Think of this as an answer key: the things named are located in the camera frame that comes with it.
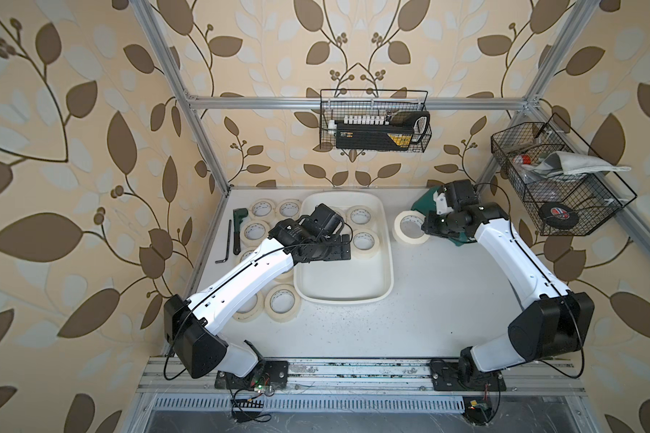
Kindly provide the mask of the white plastic storage tray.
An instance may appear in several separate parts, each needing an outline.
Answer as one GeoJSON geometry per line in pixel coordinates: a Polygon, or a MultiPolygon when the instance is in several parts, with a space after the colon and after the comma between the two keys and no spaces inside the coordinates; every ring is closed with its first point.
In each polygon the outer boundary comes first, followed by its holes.
{"type": "Polygon", "coordinates": [[[369,207],[374,213],[375,223],[368,230],[377,234],[380,249],[375,256],[365,260],[354,258],[351,254],[348,261],[296,265],[294,286],[299,295],[310,302],[332,305],[364,304],[387,297],[394,287],[394,265],[382,201],[364,192],[320,192],[305,199],[303,211],[310,214],[319,204],[339,211],[346,222],[350,207],[369,207]]]}

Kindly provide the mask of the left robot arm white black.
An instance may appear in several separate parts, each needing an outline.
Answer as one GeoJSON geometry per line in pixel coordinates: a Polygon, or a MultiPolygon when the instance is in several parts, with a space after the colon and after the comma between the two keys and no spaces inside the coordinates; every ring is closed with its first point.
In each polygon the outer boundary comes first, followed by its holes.
{"type": "Polygon", "coordinates": [[[348,261],[354,229],[325,204],[296,220],[271,228],[251,256],[204,290],[164,304],[164,335],[169,355],[199,379],[213,371],[239,378],[252,375],[264,358],[248,341],[232,342],[222,329],[268,283],[301,263],[348,261]]]}

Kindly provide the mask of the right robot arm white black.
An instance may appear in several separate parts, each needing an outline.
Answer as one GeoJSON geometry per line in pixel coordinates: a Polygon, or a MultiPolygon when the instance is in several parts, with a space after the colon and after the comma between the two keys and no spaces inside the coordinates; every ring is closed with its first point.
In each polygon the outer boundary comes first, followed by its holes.
{"type": "Polygon", "coordinates": [[[424,234],[482,246],[504,272],[521,307],[502,335],[462,350],[460,377],[583,353],[595,310],[592,299],[584,292],[572,292],[548,270],[503,207],[481,202],[470,180],[457,180],[429,189],[413,210],[422,214],[424,234]]]}

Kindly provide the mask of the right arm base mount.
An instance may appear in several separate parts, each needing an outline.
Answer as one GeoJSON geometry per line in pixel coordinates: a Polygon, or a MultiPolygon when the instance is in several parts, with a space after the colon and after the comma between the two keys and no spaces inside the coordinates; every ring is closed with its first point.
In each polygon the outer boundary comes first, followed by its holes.
{"type": "Polygon", "coordinates": [[[507,386],[498,372],[479,371],[470,358],[441,358],[430,361],[433,389],[437,392],[505,392],[507,386]]]}

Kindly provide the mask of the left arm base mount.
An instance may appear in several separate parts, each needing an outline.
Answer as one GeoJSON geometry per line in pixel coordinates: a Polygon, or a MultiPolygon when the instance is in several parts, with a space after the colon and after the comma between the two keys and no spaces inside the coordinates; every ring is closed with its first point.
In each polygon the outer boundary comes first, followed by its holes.
{"type": "Polygon", "coordinates": [[[218,390],[253,390],[273,392],[284,390],[287,386],[290,364],[285,360],[263,359],[245,377],[219,371],[214,387],[218,390]]]}

